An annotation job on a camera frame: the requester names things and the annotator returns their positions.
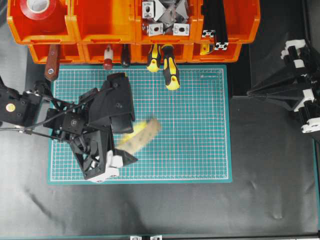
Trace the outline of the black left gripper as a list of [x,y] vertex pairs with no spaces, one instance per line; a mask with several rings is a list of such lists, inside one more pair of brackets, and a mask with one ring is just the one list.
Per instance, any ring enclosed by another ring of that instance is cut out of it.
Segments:
[[89,126],[89,111],[100,91],[93,88],[79,97],[79,107],[65,102],[49,108],[44,127],[52,130],[51,139],[70,146],[83,178],[92,183],[103,183],[120,175],[120,169],[138,161],[125,150],[115,148],[114,134],[134,132],[134,112],[111,113],[110,125],[103,128]]

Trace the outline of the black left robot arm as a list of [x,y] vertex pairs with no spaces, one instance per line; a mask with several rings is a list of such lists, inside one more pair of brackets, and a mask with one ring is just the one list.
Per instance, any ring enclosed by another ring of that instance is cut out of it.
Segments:
[[48,137],[70,146],[84,179],[93,183],[117,177],[137,161],[114,142],[114,134],[134,131],[132,89],[123,72],[108,75],[101,88],[82,94],[77,103],[57,99],[50,90],[19,93],[1,84],[0,120],[29,135],[38,126],[50,129]]

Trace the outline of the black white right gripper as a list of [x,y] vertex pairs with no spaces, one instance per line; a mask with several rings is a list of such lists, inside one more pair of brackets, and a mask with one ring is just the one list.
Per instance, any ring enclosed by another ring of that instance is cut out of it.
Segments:
[[284,67],[264,79],[247,96],[276,104],[300,122],[301,132],[320,135],[320,53],[307,39],[285,42]]

